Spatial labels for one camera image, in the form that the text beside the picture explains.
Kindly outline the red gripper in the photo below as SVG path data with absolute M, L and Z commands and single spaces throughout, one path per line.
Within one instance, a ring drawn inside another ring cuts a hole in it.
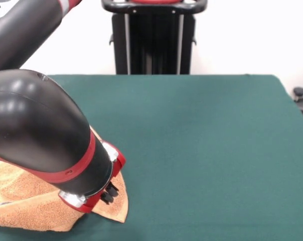
M 70 206 L 80 212 L 90 213 L 98 203 L 110 205 L 114 202 L 113 197 L 118 196 L 119 189 L 112 183 L 112 179 L 117 177 L 121 168 L 125 165 L 125 157 L 116 148 L 105 148 L 109 168 L 106 176 L 98 176 L 99 185 L 85 194 L 70 194 Z

